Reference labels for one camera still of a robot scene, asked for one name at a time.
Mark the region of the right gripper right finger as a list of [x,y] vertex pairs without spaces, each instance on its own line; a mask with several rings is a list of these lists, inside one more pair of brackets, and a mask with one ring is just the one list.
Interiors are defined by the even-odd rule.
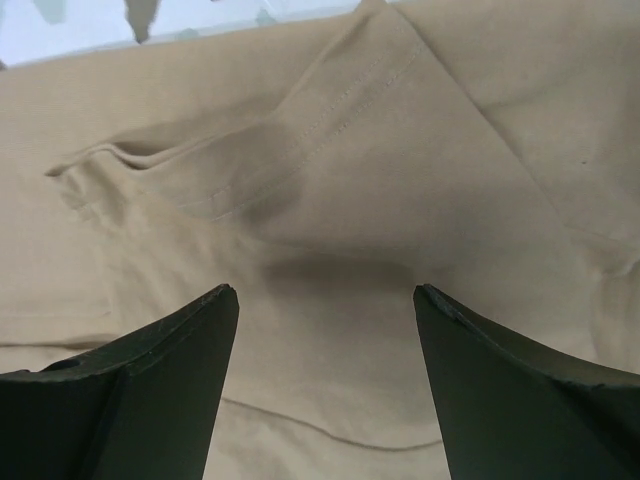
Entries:
[[638,375],[549,348],[431,285],[413,302],[452,478],[638,479]]

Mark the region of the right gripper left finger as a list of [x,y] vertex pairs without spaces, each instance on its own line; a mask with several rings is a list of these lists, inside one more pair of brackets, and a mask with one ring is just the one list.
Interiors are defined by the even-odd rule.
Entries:
[[1,377],[5,479],[199,479],[237,329],[221,285],[38,372]]

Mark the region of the beige t shirt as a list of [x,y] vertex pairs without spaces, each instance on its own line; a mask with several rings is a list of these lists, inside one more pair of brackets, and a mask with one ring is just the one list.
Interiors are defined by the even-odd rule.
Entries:
[[219,284],[209,479],[444,479],[431,283],[639,369],[639,5],[364,1],[1,75],[1,368]]

